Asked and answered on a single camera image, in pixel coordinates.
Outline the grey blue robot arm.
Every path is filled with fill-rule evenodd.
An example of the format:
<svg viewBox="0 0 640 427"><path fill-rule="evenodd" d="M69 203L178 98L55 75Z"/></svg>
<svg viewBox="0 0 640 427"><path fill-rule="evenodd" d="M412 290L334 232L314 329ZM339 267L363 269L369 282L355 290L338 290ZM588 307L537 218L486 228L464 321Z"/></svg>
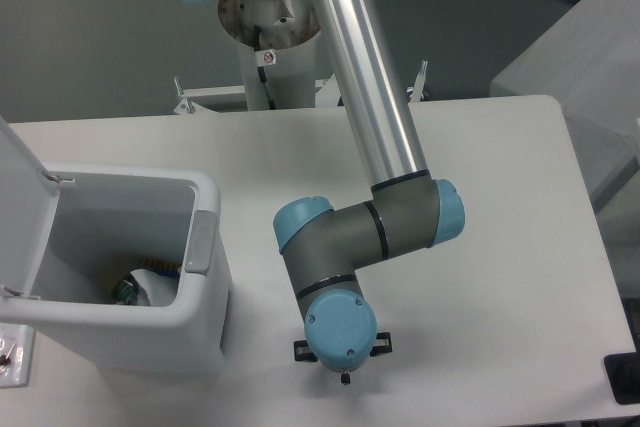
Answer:
<svg viewBox="0 0 640 427"><path fill-rule="evenodd" d="M367 359L392 349L357 270L456 238L465 226L462 199L429 172L374 0L216 1L227 32L249 50L245 74L270 110L283 105L274 75L285 51L317 35L327 40L372 197L342 209L305 197L281 208L273 227L304 324L295 359L318 362L348 384Z"/></svg>

